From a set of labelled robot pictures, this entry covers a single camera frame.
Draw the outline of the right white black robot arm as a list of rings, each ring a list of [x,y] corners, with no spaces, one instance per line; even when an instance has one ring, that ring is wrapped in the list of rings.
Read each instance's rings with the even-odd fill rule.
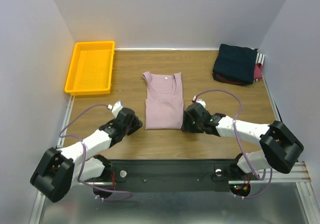
[[[236,158],[236,163],[230,166],[230,173],[236,179],[270,168],[288,174],[304,150],[302,143],[283,122],[255,124],[220,113],[212,115],[197,102],[184,110],[182,124],[181,129],[186,133],[230,137],[261,147],[260,151],[243,152]]]

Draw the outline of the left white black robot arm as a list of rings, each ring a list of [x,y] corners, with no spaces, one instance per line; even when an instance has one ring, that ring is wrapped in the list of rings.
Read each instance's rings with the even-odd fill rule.
[[[76,184],[91,178],[108,180],[111,168],[94,155],[122,141],[142,127],[135,112],[122,108],[115,118],[100,126],[93,134],[64,148],[46,150],[30,178],[30,183],[50,201],[61,200]]]

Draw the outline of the pink tank top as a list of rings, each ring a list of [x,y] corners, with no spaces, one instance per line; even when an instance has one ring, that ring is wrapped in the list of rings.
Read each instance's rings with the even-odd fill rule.
[[[142,74],[146,82],[146,130],[181,129],[183,122],[182,74]]]

